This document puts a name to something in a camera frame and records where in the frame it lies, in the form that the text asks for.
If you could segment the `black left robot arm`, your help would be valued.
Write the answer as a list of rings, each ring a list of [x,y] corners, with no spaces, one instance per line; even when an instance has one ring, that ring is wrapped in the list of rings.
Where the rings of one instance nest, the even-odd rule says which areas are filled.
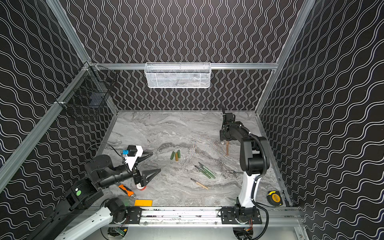
[[[124,163],[114,166],[108,155],[99,155],[85,165],[86,176],[73,184],[60,198],[54,212],[32,233],[28,240],[53,240],[85,210],[103,195],[103,189],[133,179],[135,185],[145,188],[161,169],[140,172],[138,164],[153,155],[152,152],[123,150]]]

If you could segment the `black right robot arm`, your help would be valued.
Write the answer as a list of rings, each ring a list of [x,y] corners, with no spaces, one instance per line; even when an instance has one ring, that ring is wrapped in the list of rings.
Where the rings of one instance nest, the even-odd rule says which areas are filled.
[[[263,146],[266,139],[252,134],[242,122],[236,121],[236,116],[233,113],[222,112],[223,123],[220,129],[220,140],[240,143],[239,162],[244,173],[241,192],[234,206],[235,219],[261,224],[260,209],[255,204],[255,198],[260,180],[265,176],[270,166],[269,157]]]

